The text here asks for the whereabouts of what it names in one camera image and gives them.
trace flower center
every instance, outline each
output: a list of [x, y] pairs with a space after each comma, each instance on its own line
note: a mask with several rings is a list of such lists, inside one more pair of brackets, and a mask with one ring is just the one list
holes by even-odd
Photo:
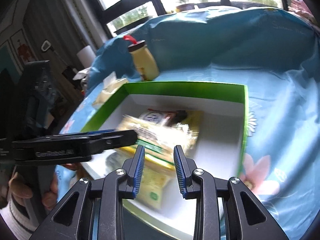
[[251, 181], [246, 180], [246, 181], [244, 181], [244, 184], [245, 184], [250, 190], [253, 189], [253, 184], [251, 183]]

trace white cylinder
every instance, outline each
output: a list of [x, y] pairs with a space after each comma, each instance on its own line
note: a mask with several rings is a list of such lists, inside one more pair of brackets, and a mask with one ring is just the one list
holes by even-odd
[[88, 45], [77, 53], [77, 57], [79, 58], [84, 68], [89, 68], [94, 61], [96, 54], [92, 50], [91, 46]]

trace red straw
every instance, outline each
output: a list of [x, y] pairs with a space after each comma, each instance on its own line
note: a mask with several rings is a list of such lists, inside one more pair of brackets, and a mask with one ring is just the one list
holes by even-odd
[[131, 41], [133, 44], [137, 44], [137, 40], [131, 35], [125, 35], [123, 36], [123, 39], [126, 41]]

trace metal bolt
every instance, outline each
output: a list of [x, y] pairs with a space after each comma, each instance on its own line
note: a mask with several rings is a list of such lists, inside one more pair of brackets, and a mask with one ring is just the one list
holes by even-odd
[[194, 173], [196, 175], [202, 175], [202, 174], [204, 174], [204, 171], [202, 169], [195, 169]]
[[239, 183], [240, 183], [240, 179], [237, 178], [237, 177], [232, 177], [232, 178], [231, 178], [231, 182], [232, 182], [233, 184], [239, 184]]
[[81, 178], [79, 180], [80, 184], [87, 184], [89, 182], [89, 179], [88, 178]]
[[116, 174], [117, 175], [123, 175], [123, 174], [125, 174], [125, 170], [124, 169], [117, 169], [116, 170]]

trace yellow bottle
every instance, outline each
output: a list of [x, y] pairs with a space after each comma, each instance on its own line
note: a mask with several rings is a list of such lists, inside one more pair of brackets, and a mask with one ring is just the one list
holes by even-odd
[[128, 51], [132, 55], [133, 63], [139, 72], [142, 81], [151, 81], [159, 76], [159, 69], [157, 67], [156, 61], [153, 55], [147, 48], [145, 41], [136, 41], [134, 38], [128, 38], [125, 35], [125, 40], [130, 40], [133, 42], [128, 47]]

